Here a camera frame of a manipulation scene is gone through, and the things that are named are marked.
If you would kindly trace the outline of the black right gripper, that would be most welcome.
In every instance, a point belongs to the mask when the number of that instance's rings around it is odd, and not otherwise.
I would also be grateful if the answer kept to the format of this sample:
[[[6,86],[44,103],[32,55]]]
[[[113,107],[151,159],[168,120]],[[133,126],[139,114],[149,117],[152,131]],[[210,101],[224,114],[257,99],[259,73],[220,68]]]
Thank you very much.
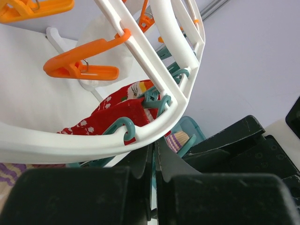
[[[248,115],[190,148],[182,159],[201,173],[226,173],[231,169],[234,173],[274,174],[287,185],[299,206],[300,171],[273,136],[260,142],[264,133],[260,122]],[[228,164],[231,155],[237,156]]]

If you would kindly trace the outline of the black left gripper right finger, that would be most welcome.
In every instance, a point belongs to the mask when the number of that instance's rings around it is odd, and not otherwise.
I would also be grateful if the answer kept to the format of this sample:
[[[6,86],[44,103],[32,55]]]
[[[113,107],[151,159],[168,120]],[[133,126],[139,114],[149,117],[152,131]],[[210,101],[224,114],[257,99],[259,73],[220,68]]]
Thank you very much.
[[[264,173],[200,173],[168,148],[154,147],[160,225],[297,225],[286,184]]]

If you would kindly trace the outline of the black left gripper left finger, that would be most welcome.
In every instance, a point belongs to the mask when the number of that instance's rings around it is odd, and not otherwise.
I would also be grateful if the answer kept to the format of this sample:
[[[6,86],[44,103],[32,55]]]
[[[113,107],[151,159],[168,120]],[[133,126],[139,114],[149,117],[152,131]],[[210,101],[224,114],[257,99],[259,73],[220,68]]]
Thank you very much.
[[[113,167],[36,168],[13,186],[3,225],[145,225],[150,220],[153,144]]]

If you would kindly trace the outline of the striped pink purple sock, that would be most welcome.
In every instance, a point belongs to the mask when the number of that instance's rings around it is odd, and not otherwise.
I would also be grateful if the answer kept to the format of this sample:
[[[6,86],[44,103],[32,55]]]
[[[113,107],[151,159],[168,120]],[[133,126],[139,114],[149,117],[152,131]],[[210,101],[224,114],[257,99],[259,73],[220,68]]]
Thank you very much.
[[[10,194],[12,187],[15,185],[18,178],[27,170],[34,168],[64,168],[65,164],[37,165],[37,164],[0,164],[0,210]]]

